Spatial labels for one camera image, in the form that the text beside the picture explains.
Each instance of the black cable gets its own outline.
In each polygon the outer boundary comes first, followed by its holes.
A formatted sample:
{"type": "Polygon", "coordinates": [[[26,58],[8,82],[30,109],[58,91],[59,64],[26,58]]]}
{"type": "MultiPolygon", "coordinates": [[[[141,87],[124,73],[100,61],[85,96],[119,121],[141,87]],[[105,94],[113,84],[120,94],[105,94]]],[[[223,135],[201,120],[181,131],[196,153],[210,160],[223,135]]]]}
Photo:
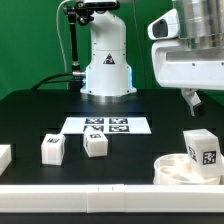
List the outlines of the black cable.
{"type": "Polygon", "coordinates": [[[146,63],[145,63],[145,57],[143,54],[143,47],[142,47],[140,32],[139,32],[138,23],[137,23],[136,0],[133,0],[133,8],[134,8],[135,28],[136,28],[138,44],[139,44],[139,48],[140,48],[140,54],[141,54],[141,60],[142,60],[142,66],[143,66],[143,74],[144,74],[144,79],[145,79],[145,88],[148,89],[147,78],[146,78],[146,68],[145,68],[146,63]]]}
{"type": "Polygon", "coordinates": [[[48,78],[43,79],[42,81],[40,81],[38,84],[36,84],[35,86],[33,86],[31,88],[31,90],[37,90],[42,84],[45,84],[47,81],[52,80],[52,79],[56,79],[56,78],[60,78],[60,77],[67,77],[67,76],[72,76],[72,73],[65,73],[65,74],[57,74],[57,75],[53,75],[50,76],[48,78]]]}
{"type": "Polygon", "coordinates": [[[61,81],[43,82],[43,83],[41,83],[41,85],[45,85],[45,84],[55,84],[55,83],[63,83],[63,82],[66,82],[66,83],[80,82],[80,80],[71,79],[71,80],[61,80],[61,81]]]}

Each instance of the robot label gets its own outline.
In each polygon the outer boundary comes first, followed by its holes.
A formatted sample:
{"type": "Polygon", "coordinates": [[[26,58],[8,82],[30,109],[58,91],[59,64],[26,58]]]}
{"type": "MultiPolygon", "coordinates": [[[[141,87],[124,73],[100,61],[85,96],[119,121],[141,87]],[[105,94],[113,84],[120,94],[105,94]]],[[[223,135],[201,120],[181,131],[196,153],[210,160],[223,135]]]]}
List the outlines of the robot label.
{"type": "Polygon", "coordinates": [[[109,64],[109,65],[114,65],[114,59],[112,57],[112,55],[109,53],[107,58],[105,59],[105,61],[103,62],[103,64],[109,64]]]}

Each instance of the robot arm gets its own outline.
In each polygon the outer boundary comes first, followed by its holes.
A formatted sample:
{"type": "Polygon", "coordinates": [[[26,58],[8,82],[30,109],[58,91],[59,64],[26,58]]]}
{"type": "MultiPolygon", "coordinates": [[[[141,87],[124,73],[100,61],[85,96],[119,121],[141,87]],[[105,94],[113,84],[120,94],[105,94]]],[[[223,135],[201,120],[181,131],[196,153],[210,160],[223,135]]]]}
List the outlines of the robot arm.
{"type": "Polygon", "coordinates": [[[172,1],[174,9],[148,27],[157,40],[154,73],[161,86],[182,90],[196,116],[204,110],[197,89],[224,90],[224,1],[172,1]]]}

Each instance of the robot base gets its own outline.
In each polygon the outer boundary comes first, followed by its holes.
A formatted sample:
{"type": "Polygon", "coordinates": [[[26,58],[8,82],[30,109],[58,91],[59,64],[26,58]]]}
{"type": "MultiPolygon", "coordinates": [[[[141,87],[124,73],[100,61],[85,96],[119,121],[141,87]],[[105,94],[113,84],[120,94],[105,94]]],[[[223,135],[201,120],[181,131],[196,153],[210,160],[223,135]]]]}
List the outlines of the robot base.
{"type": "Polygon", "coordinates": [[[93,95],[89,93],[81,92],[81,98],[83,100],[90,100],[96,103],[121,103],[128,100],[136,99],[136,88],[131,89],[128,94],[120,95],[120,96],[100,96],[100,95],[93,95]]]}

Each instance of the white container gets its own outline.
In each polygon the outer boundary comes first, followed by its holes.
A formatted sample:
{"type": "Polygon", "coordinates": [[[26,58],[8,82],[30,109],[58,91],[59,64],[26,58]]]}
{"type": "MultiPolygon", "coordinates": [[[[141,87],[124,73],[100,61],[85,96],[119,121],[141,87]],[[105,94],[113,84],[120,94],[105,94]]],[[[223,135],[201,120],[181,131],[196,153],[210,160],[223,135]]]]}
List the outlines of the white container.
{"type": "Polygon", "coordinates": [[[220,183],[220,176],[203,178],[195,172],[188,154],[162,156],[155,161],[154,168],[154,184],[156,185],[217,185],[220,183]]]}

